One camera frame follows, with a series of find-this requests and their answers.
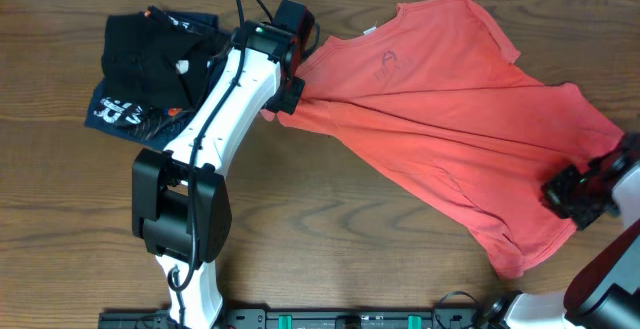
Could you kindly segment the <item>red t-shirt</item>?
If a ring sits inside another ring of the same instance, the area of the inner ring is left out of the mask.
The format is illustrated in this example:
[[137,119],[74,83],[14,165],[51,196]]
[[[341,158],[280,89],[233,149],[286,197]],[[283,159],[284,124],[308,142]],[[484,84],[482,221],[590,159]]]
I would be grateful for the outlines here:
[[465,226],[496,273],[514,279],[576,230],[543,206],[544,182],[623,136],[575,84],[529,76],[519,55],[472,0],[401,3],[360,37],[329,37],[298,68],[295,111],[276,119],[338,139]]

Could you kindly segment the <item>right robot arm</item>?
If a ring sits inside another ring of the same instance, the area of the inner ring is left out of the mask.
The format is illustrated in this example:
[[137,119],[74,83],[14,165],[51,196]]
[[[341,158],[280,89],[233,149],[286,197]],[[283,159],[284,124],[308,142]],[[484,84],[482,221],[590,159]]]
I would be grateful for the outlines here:
[[639,135],[627,134],[579,171],[571,165],[543,187],[546,206],[585,229],[604,213],[624,232],[563,292],[515,291],[475,318],[475,328],[637,328],[639,326]]

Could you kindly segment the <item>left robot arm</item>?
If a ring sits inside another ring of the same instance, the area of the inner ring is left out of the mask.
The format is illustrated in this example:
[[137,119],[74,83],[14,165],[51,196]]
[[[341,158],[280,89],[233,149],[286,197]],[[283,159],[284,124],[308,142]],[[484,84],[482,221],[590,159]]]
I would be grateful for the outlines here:
[[155,256],[171,305],[142,317],[152,328],[212,328],[223,298],[215,260],[232,221],[226,188],[235,152],[261,110],[294,113],[305,82],[296,71],[313,49],[315,18],[282,0],[268,23],[236,30],[224,70],[188,126],[162,151],[142,150],[132,167],[132,232]]

